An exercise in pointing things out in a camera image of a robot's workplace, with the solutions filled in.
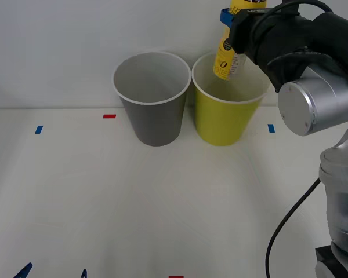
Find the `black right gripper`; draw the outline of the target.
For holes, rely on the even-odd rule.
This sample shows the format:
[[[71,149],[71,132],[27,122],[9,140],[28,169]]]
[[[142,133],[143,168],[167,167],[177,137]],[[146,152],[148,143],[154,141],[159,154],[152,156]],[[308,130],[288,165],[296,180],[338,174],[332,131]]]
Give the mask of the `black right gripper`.
[[[272,56],[272,30],[270,19],[256,23],[270,9],[242,9],[233,14],[229,8],[222,9],[220,21],[230,28],[229,41],[237,54],[246,56]]]

